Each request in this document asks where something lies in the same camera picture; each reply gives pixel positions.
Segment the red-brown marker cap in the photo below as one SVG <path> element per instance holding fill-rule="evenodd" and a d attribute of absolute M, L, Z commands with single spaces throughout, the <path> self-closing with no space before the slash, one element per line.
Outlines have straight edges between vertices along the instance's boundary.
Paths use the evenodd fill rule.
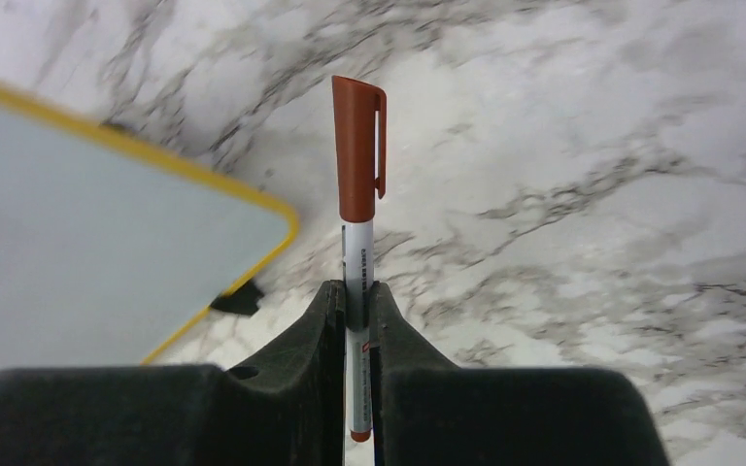
<path fill-rule="evenodd" d="M 386 193 L 387 95 L 378 86 L 334 76 L 334 134 L 339 215 L 361 223 Z"/>

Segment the white marker pen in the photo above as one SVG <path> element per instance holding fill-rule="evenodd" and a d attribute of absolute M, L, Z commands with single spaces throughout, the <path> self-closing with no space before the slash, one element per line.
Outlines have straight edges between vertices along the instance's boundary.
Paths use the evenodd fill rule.
<path fill-rule="evenodd" d="M 374 282 L 373 223 L 342 222 L 346 335 L 351 403 L 348 426 L 357 443 L 372 432 L 369 292 Z"/>

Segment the yellow framed whiteboard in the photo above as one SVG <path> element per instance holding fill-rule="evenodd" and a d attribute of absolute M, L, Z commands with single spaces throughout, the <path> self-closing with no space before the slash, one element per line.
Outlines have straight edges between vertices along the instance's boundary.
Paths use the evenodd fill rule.
<path fill-rule="evenodd" d="M 0 84 L 0 370 L 149 363 L 298 229 L 278 198 Z"/>

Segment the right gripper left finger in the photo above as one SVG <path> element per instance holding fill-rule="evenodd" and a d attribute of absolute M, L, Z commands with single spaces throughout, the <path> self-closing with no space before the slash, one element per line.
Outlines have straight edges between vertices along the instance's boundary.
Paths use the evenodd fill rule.
<path fill-rule="evenodd" d="M 340 465 L 345 291 L 230 368 L 0 371 L 0 465 Z"/>

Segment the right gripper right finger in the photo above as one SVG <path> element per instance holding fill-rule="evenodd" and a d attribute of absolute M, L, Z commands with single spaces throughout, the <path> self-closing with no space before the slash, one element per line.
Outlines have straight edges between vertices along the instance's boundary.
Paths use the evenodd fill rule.
<path fill-rule="evenodd" d="M 647 404 L 595 367 L 463 368 L 402 316 L 390 288 L 369 298 L 379 465 L 665 465 Z"/>

